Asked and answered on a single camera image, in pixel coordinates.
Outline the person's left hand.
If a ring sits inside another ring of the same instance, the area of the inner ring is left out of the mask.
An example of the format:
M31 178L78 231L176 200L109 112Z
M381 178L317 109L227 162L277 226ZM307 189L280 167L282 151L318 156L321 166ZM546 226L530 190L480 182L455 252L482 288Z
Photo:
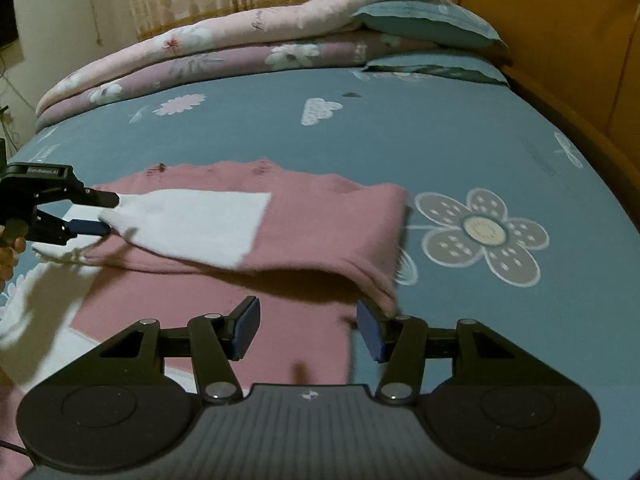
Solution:
M6 283L13 278L20 255L26 249L25 235L27 226L24 222L10 222L1 227L0 285L4 290Z

